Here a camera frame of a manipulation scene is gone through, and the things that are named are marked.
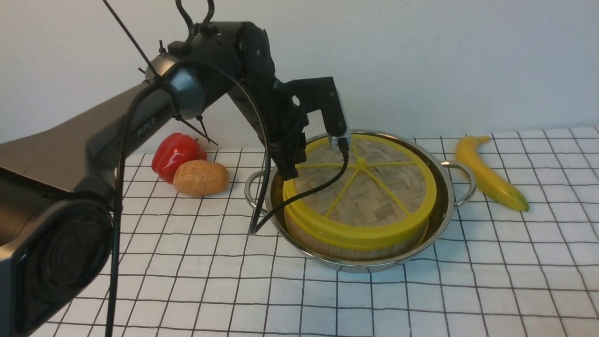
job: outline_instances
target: table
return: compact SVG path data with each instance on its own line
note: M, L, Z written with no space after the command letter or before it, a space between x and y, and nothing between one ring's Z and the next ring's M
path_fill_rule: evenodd
M493 136L482 157L530 211L477 192L435 244L372 274L306 259L272 224L246 235L243 187L260 149L212 152L232 184L206 198L158 181L152 154L131 156L115 336L597 336L598 129ZM414 141L451 160L458 139ZM463 195L466 181L451 174ZM109 271L34 336L104 336Z

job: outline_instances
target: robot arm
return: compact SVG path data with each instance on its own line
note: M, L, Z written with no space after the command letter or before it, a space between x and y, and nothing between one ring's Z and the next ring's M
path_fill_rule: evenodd
M0 331L30 335L106 263L117 199L114 168L130 106L126 155L171 118L197 118L225 94L283 179L296 177L295 164L305 161L308 113L322 112L332 144L349 142L332 77L282 83L265 31L249 22L205 28L160 50L151 62L160 78L148 70L130 90L50 130L0 145Z
M208 28L209 33L196 35L190 43L169 44L168 51L162 50L152 61L176 100L161 88L137 104L127 155L171 118L196 118L225 94L268 146L285 180L297 177L295 164L305 161L307 113L322 111L333 144L340 137L349 137L332 77L282 83L274 75L265 31L249 22L214 22ZM245 85L262 113L268 143L250 101L215 68ZM92 192L112 200L122 119L134 98L152 81L148 69L146 80L130 90L50 130L0 145L0 168L63 192ZM298 106L293 96L299 98Z

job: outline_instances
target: black cable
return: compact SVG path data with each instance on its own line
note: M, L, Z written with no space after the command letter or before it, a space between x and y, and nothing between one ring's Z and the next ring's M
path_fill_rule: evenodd
M262 209L262 206L264 205L264 199L266 198L266 191L267 191L268 179L270 178L270 168L271 168L270 152L268 150L268 144L270 143L270 139L269 139L269 136L267 133L266 124L264 122L262 112L260 111L260 108L258 107L258 104L256 103L256 101L254 100L254 97L252 95L250 95L249 90L246 88L246 86L243 83L241 83L238 79L236 79L234 76L230 75L226 71L220 69L219 67L214 66L213 64L211 64L209 62L201 61L201 60L192 60L192 61L188 60L188 61L178 62L167 71L167 73L165 74L165 77L168 76L168 74L175 72L180 67L184 67L186 65L195 65L195 66L200 65L200 66L209 67L210 69L215 70L218 73L220 73L221 75L227 77L229 80L231 80L233 82L233 84L235 84L243 92L243 94L246 96L247 100L252 105L252 109L256 113L256 117L258 118L258 124L260 124L260 129L262 131L262 138L263 138L263 142L264 142L264 157L265 157L266 163L264 166L264 180L262 181L262 186L260 187L260 193L259 193L258 199L256 201L256 209L254 210L254 213L252 214L252 219L250 221L250 228L248 231L248 233L250 235L254 235L254 234L256 234L256 232L258 232L260 227L262 227L262 226L258 227L258 225L259 225L258 219L260 218L260 210Z
M123 118L120 130L119 162L117 164L116 184L114 193L114 216L113 216L113 247L110 269L110 289L108 292L108 309L106 316L106 337L112 337L114 327L114 310L116 307L116 293L119 279L119 249L120 249L120 220L123 212L123 184L125 181L125 159L128 130L131 128L133 115L139 104L151 93L161 87L161 82L153 82L137 94Z
M176 0L175 4L177 6L177 10L179 10L179 14L181 14L181 16L183 17L183 20L185 21L185 25L187 26L187 40L185 40L185 42L189 43L189 42L191 42L191 40L193 40L193 36L195 35L195 28L193 27L193 20L191 19L191 17L187 13L187 11L185 11L185 8L183 8L183 5L181 4L181 0Z
M260 228L262 228L262 226L264 226L264 224L270 218L272 218L275 214L277 214L278 212L283 210L283 208L285 208L285 206L287 206L295 201L298 201L299 199L305 198L308 195L318 193L318 192L322 191L323 189L330 187L331 185L336 183L339 179L341 179L341 177L347 170L347 163L349 162L349 144L347 144L347 139L345 139L345 138L339 139L339 150L341 150L341 153L343 154L343 166L341 166L341 170L337 173L336 176L334 176L331 180L325 182L324 184L322 184L320 186L314 187L313 189L310 189L306 192L300 193L300 194L298 194L294 197L291 197L291 198L285 200L284 202L278 204L277 207L275 207L268 214L266 214L266 216L264 216L264 218L258 223L258 225L256 226L256 231L259 231Z
M213 16L214 16L214 0L208 0L208 13L206 14L206 17L204 18L202 25L199 27L200 33L206 34L206 33L210 32L210 30L208 29L208 24L210 23L210 20L212 19Z

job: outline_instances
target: yellow steamer lid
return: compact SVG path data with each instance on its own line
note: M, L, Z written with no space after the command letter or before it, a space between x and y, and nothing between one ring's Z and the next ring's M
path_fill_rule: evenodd
M306 155L307 161L297 165L299 177L283 186L285 200L329 181L343 164L326 137L309 143ZM333 186L288 205L285 218L296 239L310 241L312 248L320 245L317 252L329 246L396 252L402 245L420 244L436 197L434 176L416 154L390 140L352 134L345 174Z

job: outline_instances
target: yellow banana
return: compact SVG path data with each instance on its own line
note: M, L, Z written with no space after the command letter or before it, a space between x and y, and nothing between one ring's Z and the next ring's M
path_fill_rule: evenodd
M507 208L528 211L528 202L524 195L488 167L479 156L479 145L490 139L489 136L462 138L455 148L455 159L472 170L476 177L476 185L488 197Z

